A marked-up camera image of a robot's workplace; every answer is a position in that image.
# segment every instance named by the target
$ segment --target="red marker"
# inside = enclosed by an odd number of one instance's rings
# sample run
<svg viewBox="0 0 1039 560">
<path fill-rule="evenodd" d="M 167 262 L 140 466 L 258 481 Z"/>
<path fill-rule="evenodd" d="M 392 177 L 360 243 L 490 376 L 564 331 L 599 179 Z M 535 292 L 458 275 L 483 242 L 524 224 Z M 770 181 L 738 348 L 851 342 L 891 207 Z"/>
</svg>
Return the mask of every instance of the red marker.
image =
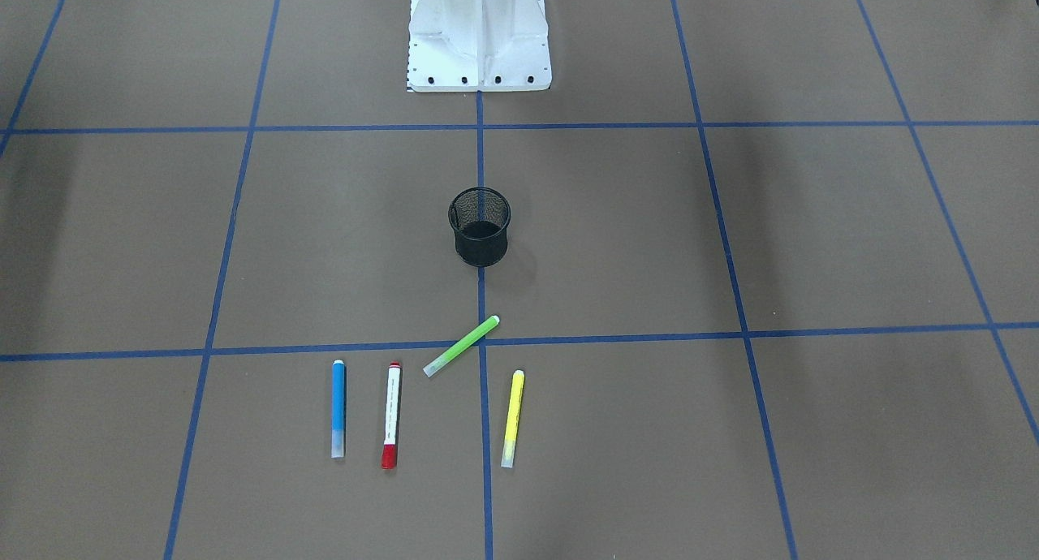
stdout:
<svg viewBox="0 0 1039 560">
<path fill-rule="evenodd" d="M 387 378 L 387 433 L 382 441 L 382 469 L 397 468 L 397 408 L 400 405 L 400 364 L 390 364 Z"/>
</svg>

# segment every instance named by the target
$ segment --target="brown floor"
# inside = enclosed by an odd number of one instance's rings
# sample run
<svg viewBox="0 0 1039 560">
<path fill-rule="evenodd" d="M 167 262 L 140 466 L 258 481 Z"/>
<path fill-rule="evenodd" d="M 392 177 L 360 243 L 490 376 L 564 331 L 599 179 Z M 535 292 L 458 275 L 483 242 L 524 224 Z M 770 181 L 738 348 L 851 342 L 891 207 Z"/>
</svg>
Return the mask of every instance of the brown floor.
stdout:
<svg viewBox="0 0 1039 560">
<path fill-rule="evenodd" d="M 545 6 L 414 95 L 408 0 L 0 0 L 0 557 L 1039 557 L 1035 2 Z"/>
</svg>

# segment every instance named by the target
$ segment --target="yellow highlighter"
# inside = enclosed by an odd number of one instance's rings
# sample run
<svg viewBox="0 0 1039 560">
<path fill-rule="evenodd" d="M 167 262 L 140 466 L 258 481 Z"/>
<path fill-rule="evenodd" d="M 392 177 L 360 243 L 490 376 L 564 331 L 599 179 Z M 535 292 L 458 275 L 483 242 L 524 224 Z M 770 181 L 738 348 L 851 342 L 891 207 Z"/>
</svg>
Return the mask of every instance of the yellow highlighter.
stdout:
<svg viewBox="0 0 1039 560">
<path fill-rule="evenodd" d="M 502 449 L 502 469 L 512 469 L 516 454 L 516 433 L 520 431 L 520 405 L 523 402 L 523 370 L 512 374 L 512 392 L 509 394 L 509 417 L 505 422 L 505 447 Z"/>
</svg>

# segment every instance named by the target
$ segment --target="marker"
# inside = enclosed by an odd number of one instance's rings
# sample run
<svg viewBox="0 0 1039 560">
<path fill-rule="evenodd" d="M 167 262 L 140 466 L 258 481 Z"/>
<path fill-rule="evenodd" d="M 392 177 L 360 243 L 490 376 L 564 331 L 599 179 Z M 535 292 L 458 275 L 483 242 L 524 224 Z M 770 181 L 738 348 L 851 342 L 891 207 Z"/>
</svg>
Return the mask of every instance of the marker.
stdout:
<svg viewBox="0 0 1039 560">
<path fill-rule="evenodd" d="M 475 327 L 471 334 L 461 338 L 461 341 L 452 345 L 451 348 L 446 350 L 444 353 L 441 353 L 441 356 L 435 357 L 435 359 L 431 361 L 429 365 L 422 368 L 426 377 L 433 377 L 434 373 L 441 371 L 445 365 L 450 364 L 451 361 L 454 359 L 454 357 L 457 357 L 463 350 L 469 349 L 474 343 L 480 341 L 483 336 L 487 335 L 491 329 L 494 329 L 494 327 L 497 327 L 500 322 L 502 322 L 502 320 L 498 318 L 498 315 L 491 315 L 489 319 L 480 323 L 480 326 Z"/>
<path fill-rule="evenodd" d="M 523 370 L 512 374 L 512 392 L 509 394 L 509 416 L 505 420 L 505 447 L 502 449 L 502 469 L 512 469 L 516 454 L 516 433 L 520 431 L 520 405 L 523 403 Z"/>
<path fill-rule="evenodd" d="M 382 469 L 397 468 L 397 409 L 400 406 L 400 364 L 390 364 L 387 374 L 387 433 L 382 441 Z"/>
<path fill-rule="evenodd" d="M 342 458 L 346 448 L 346 364 L 331 363 L 331 458 Z"/>
</svg>

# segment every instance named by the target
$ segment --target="black mesh pen holder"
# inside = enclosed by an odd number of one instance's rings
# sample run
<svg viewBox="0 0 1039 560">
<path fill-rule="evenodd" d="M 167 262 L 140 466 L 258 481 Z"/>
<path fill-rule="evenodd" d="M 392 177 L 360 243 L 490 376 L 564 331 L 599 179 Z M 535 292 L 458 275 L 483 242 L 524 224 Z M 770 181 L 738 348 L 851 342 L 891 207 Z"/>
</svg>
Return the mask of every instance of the black mesh pen holder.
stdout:
<svg viewBox="0 0 1039 560">
<path fill-rule="evenodd" d="M 486 187 L 461 191 L 448 209 L 455 251 L 478 268 L 497 264 L 509 246 L 506 231 L 511 218 L 509 203 L 498 191 Z"/>
</svg>

